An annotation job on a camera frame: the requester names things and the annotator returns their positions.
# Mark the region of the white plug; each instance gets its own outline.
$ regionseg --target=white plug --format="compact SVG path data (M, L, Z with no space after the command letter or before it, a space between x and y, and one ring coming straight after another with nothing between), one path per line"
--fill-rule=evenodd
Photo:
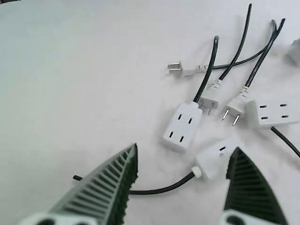
M194 68L187 69L187 67L184 67L182 63L179 61L177 63L172 63L168 65L168 70L170 74L176 74L181 76L191 76L198 73L205 73L207 71L208 65L203 66L196 66Z
M245 106L247 103L248 89L249 87L244 86L240 91L239 95L227 104L227 110L222 120L224 120L225 117L229 114L235 117L234 122L232 124L234 126L239 118L243 118L245 116Z
M237 147L243 150L246 149L238 136L233 135L223 139L204 152L199 153L195 159L195 166L201 170L200 174L205 180L213 179L220 173L226 173L226 166L228 166L230 156Z
M162 143L175 151L185 152L200 124L201 117L202 110L196 102L179 104L165 130Z
M251 128L299 123L299 113L293 101L252 100L246 104L246 120Z
M201 108L217 109L219 105L218 101L218 89L221 87L222 80L217 80L212 86L205 90L200 97Z

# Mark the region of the two-prong plug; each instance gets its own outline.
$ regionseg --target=two-prong plug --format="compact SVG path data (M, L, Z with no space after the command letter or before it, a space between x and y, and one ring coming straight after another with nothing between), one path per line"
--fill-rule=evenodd
M244 86L240 91L239 95L232 99L226 106L226 112L222 118L224 120L226 116L229 114L235 117L233 121L233 126L237 123L239 118L243 118L245 116L245 107L247 102L249 87Z
M222 80L217 80L212 86L205 90L200 97L200 108L208 108L208 114L210 114L211 109L217 109L219 105L218 90L221 84Z
M207 71L208 65L196 66L191 69L183 69L182 63L179 61L177 63L172 63L168 65L168 70L170 74L181 75L181 76L191 76L198 73L205 73Z

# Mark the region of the white multi-outlet adapter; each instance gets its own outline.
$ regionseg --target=white multi-outlet adapter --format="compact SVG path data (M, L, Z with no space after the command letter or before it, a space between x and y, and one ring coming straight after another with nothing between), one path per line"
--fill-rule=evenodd
M195 177L210 180L220 173L225 173L230 156L237 147L243 151L246 150L245 144L237 135L233 135L199 153L195 158L195 166L192 168Z
M164 135L162 143L175 151L185 152L199 127L202 110L196 102L179 104Z
M246 120L251 128L270 128L272 126L298 123L298 105L293 101L256 101L246 104Z

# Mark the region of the white backdrop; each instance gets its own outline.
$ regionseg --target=white backdrop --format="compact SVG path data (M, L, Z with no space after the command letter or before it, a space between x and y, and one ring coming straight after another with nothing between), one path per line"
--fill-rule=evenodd
M286 23L251 85L249 99L299 101L300 69L283 57L300 38L295 0L253 0L239 59L259 51L270 21ZM159 139L178 103L190 101L203 74L178 79L168 63L231 61L248 8L245 0L23 0L0 5L0 218L16 224L50 209L84 176L131 143L139 148L134 189L161 188L185 176L198 152L237 133L265 175L290 224L300 224L300 159L270 130L221 117L255 62L235 67L220 90L222 105L204 112L190 152ZM214 71L212 83L222 71ZM300 148L300 125L280 127ZM225 177L192 180L157 196L131 196L126 225L216 225Z

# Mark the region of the black power cord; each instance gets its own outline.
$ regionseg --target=black power cord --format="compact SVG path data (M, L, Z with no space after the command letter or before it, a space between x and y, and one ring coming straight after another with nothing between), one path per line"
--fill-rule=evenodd
M207 81L210 78L210 74L212 72L212 67L214 66L216 55L217 55L218 42L219 42L219 36L215 36L214 37L214 45L213 45L212 53L211 53L211 57L210 57L210 63L208 65L205 77L204 77L204 79L203 79L203 81L201 83L201 86L200 86L200 88L199 88L199 90L198 90L198 92L197 92L197 94L196 94L193 102L197 103L199 101L200 96L202 95L202 92L204 91L205 86L207 84Z
M266 49L263 51L262 55L261 55L260 58L258 59L256 65L254 66L254 68L253 68L253 70L252 70L252 72L251 72L251 74L250 74L250 76L249 76L249 78L248 78L248 80L247 80L247 82L246 82L246 84L245 84L246 87L250 87L250 85L251 85L251 83L252 83L252 81L253 81L253 79L254 79L254 77L255 77L255 75L256 75L258 69L259 69L259 67L260 67L261 64L263 63L263 61L264 61L264 59L266 58L266 56L267 56L269 50L270 50L271 47L272 47L274 41L275 41L276 38L278 37L278 34L280 33L280 31L281 31L281 29L282 29L284 23L285 23L285 19L282 19L282 20L281 20L281 23L280 23L280 26L279 26L279 28L278 28L278 30L276 30L276 33L274 33L274 34L271 36L271 38L270 38L270 40L269 40L269 42L268 42L268 44L267 44L267 46L266 46ZM272 25L273 25L273 28L276 29L276 23L275 23L274 20L272 20Z
M278 34L280 33L280 30L281 30L281 28L279 27L279 29L277 31L277 28L275 25L275 29L273 29L271 37L274 35L274 32L275 32L276 33L275 38L277 38ZM260 50L258 53L256 53L255 55L253 55L247 59L235 62L233 64L233 66L238 66L238 65L244 64L246 62L249 62L251 60L254 60L256 57L260 56L266 50L267 46L268 46L268 44L262 50ZM229 66L229 64L223 64L223 65L219 65L219 66L214 66L212 69L224 69L224 68L227 68L228 66Z
M130 190L129 194L130 195L157 195L165 192L172 191L174 189L179 188L180 186L184 185L187 183L190 179L194 177L194 173L190 172L187 176L182 178L180 181L176 182L175 184L172 184L170 186L160 188L160 189L154 189L154 190L145 190L145 191L136 191L136 190ZM73 176L74 180L82 180L83 178L77 175Z
M280 137L300 158L300 152L298 151L298 149L282 133L280 133L275 127L271 127L271 131L273 131L278 137Z
M240 55L240 52L242 51L243 45L245 43L247 31L248 31L248 26L249 26L249 21L250 21L250 14L251 14L251 8L252 8L252 4L249 4L248 12L247 12L247 17L246 17L245 28L244 28L244 32L243 32L243 35L242 35L242 39L240 41L239 48L238 48L238 50L237 50L237 52L236 52L233 60L231 61L231 63L228 65L228 67L226 68L226 70L219 77L219 80L221 80L221 81L227 76L227 74L229 73L229 71L231 70L231 68L234 66L236 60L238 59L238 57Z

